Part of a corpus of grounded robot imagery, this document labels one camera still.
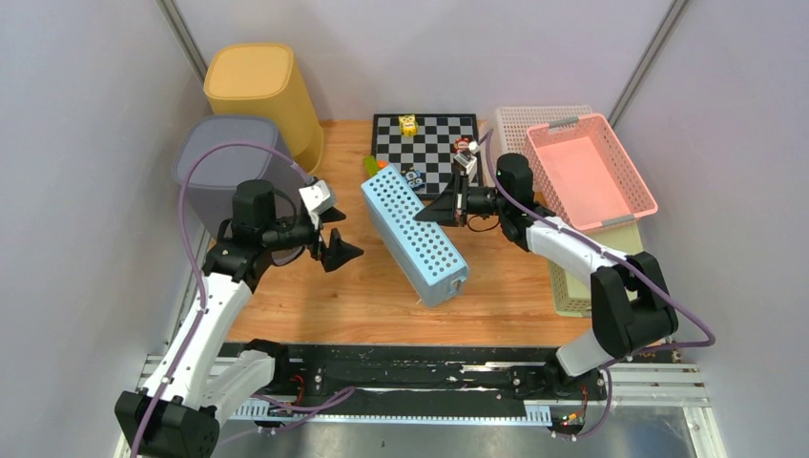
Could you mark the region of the green plastic basket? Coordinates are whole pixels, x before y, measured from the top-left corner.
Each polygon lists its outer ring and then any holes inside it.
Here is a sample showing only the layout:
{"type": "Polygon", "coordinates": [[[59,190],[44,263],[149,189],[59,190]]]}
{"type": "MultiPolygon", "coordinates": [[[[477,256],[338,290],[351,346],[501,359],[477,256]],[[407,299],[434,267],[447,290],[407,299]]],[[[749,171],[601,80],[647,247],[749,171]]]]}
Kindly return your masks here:
{"type": "MultiPolygon", "coordinates": [[[[590,233],[595,241],[610,248],[636,254],[644,250],[636,223],[590,233]]],[[[591,316],[591,293],[586,285],[558,264],[549,261],[550,287],[555,312],[568,318],[591,316]]]]}

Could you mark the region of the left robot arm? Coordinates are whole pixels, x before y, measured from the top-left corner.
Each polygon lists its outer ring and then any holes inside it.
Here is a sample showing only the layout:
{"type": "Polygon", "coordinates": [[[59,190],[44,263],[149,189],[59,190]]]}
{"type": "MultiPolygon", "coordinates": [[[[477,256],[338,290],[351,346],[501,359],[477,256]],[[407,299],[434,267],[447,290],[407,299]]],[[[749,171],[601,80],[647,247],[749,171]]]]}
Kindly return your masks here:
{"type": "Polygon", "coordinates": [[[259,280],[276,265],[275,253],[306,249],[326,272],[363,254],[338,230],[321,234],[345,215],[331,187],[310,179],[291,199],[271,182],[242,182],[232,197],[232,216],[196,267],[197,293],[186,320],[157,370],[139,390],[124,391],[114,414],[134,457],[209,457],[221,426],[255,393],[284,392],[292,382],[285,345],[250,342],[216,378],[218,352],[259,280]]]}

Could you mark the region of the large white plastic basket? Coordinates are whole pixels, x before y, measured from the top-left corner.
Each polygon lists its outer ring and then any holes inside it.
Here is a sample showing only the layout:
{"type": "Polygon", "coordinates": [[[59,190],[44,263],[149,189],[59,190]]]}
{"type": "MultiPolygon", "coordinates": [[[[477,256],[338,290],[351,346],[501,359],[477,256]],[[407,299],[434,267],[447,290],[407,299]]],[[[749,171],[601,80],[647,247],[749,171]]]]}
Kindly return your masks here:
{"type": "Polygon", "coordinates": [[[502,154],[523,152],[528,128],[591,112],[590,105],[502,106],[480,123],[479,133],[490,133],[487,152],[494,164],[502,154]]]}

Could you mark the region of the light blue plastic basket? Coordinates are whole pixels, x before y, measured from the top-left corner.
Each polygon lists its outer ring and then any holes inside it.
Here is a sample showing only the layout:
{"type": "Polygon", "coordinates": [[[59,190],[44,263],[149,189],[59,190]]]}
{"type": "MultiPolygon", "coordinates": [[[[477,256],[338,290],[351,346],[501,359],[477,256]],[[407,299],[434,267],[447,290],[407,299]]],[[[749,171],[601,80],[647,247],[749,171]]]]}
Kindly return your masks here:
{"type": "Polygon", "coordinates": [[[421,302],[432,308],[459,296],[467,263],[440,225],[415,219],[425,206],[399,170],[382,168],[361,191],[371,223],[421,302]]]}

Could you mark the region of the pink plastic basket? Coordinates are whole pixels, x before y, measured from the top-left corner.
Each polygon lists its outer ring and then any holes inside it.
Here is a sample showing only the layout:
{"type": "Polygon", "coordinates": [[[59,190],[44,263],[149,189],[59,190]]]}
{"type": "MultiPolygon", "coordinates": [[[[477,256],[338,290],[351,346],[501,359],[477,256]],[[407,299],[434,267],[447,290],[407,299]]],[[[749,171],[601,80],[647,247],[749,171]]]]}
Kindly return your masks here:
{"type": "Polygon", "coordinates": [[[658,211],[645,180],[602,114],[528,128],[523,155],[548,207],[580,232],[635,223],[658,211]]]}

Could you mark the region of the yellow slatted laundry bin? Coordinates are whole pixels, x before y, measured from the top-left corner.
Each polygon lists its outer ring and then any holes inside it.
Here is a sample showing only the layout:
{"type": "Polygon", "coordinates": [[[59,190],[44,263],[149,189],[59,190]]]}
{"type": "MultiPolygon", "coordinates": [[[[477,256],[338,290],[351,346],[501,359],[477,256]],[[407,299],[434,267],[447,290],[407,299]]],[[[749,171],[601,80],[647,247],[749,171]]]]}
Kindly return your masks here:
{"type": "Polygon", "coordinates": [[[293,159],[313,175],[324,136],[293,50],[282,43],[227,46],[211,60],[203,91],[216,115],[271,119],[293,159]]]}

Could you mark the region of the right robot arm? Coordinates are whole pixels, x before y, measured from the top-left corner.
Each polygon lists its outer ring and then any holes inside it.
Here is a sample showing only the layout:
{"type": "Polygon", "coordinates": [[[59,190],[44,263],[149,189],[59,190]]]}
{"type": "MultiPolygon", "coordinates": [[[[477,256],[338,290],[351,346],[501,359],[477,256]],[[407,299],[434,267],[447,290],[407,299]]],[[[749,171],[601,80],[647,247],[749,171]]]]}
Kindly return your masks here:
{"type": "Polygon", "coordinates": [[[415,219],[461,227],[472,216],[495,216],[503,235],[526,252],[551,260],[591,292],[591,329],[555,350],[544,364],[550,394],[569,398],[583,379],[613,360],[654,344],[678,328],[657,259],[626,254],[596,242],[537,202],[533,172],[519,154],[496,161],[491,187],[471,187],[454,171],[439,197],[415,219]]]}

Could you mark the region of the grey and yellow laundry bin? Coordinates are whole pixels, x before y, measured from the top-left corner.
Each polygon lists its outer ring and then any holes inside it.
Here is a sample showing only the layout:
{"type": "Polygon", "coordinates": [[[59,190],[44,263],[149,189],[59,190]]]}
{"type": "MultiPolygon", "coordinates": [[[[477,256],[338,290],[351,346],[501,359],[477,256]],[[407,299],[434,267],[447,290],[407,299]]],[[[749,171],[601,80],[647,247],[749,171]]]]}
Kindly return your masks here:
{"type": "Polygon", "coordinates": [[[269,118],[222,114],[208,116],[195,125],[179,149],[173,169],[182,183],[190,167],[207,151],[228,143],[230,146],[205,158],[197,166],[185,200],[196,212],[211,237],[220,224],[232,216],[232,197],[237,186],[249,179],[264,179],[281,190],[289,200],[276,198],[276,214],[289,217],[301,206],[299,189],[309,175],[277,156],[255,149],[269,146],[286,157],[291,154],[277,125],[269,118]]]}

